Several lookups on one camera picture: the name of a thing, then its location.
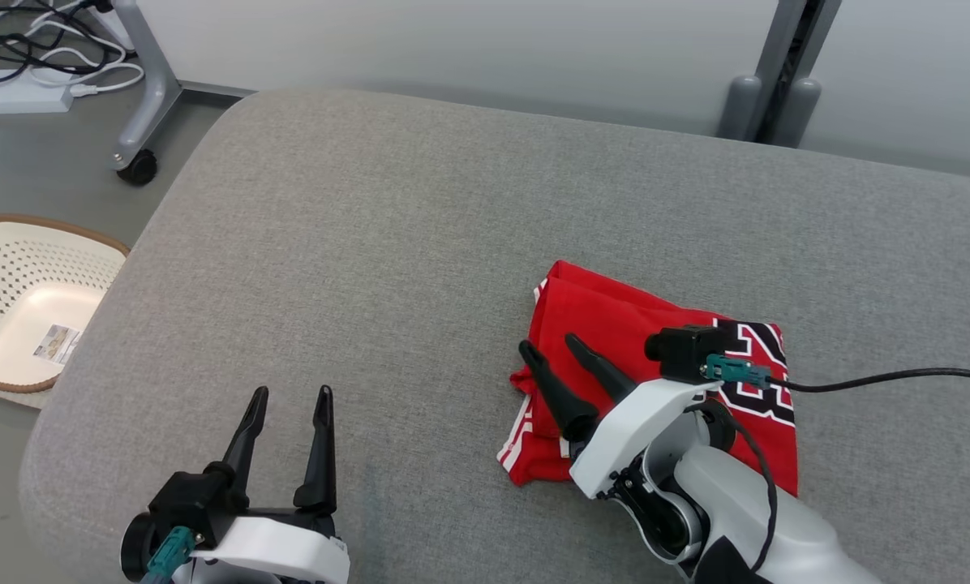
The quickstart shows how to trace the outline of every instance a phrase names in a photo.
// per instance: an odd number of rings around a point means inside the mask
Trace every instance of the paper label inside basket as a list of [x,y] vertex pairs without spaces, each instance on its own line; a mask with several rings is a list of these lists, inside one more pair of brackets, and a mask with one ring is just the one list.
[[81,339],[81,333],[82,330],[54,324],[50,326],[45,339],[41,339],[41,344],[34,349],[34,356],[63,365],[71,358],[74,347],[77,347]]

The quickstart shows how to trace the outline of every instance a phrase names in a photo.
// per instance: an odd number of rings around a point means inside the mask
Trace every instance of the folded red clothing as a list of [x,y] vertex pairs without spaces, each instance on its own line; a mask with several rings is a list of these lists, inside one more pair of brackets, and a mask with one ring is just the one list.
[[[682,309],[642,290],[600,276],[581,267],[556,262],[536,289],[536,310],[529,340],[547,356],[551,369],[575,394],[591,402],[604,415],[614,407],[599,382],[578,365],[565,345],[566,333],[575,333],[589,347],[610,359],[637,382],[659,377],[657,363],[644,356],[644,341],[670,326],[699,324],[726,329],[733,340],[728,356],[748,359],[770,368],[774,377],[787,378],[783,340],[777,325],[728,319],[708,311]],[[568,480],[571,462],[567,443],[547,409],[536,398],[536,384],[527,368],[511,376],[526,393],[510,439],[497,455],[511,480],[525,484],[534,479]],[[796,429],[792,396],[774,385],[768,392],[747,384],[723,384],[714,395],[752,433],[770,463],[778,487],[797,492]],[[730,454],[759,470],[744,440]]]

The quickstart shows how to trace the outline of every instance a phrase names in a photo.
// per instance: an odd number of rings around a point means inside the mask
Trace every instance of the plastic laundry basket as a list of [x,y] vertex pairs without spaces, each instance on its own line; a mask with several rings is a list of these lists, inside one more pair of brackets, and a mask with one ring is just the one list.
[[0,398],[45,404],[126,256],[91,230],[0,215]]

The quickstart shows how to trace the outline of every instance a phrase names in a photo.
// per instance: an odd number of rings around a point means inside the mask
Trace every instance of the gray fabric tablecloth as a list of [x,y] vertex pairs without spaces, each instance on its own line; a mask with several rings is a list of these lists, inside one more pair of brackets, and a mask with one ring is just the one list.
[[[248,97],[196,149],[41,414],[34,539],[84,583],[271,394],[288,505],[337,399],[352,583],[674,582],[615,505],[514,487],[532,289],[567,259],[784,329],[800,382],[970,367],[970,178],[365,92]],[[887,582],[970,582],[970,380],[796,396],[800,498]]]

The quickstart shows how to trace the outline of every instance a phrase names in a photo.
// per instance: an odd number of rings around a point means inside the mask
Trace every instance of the white power adapter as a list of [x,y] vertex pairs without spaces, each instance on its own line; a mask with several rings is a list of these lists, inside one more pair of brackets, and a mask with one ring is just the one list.
[[[0,77],[14,70],[0,70]],[[50,82],[70,81],[74,75],[49,69],[41,70],[41,78]],[[68,111],[74,103],[70,86],[47,88],[28,74],[0,83],[0,114],[56,114]]]

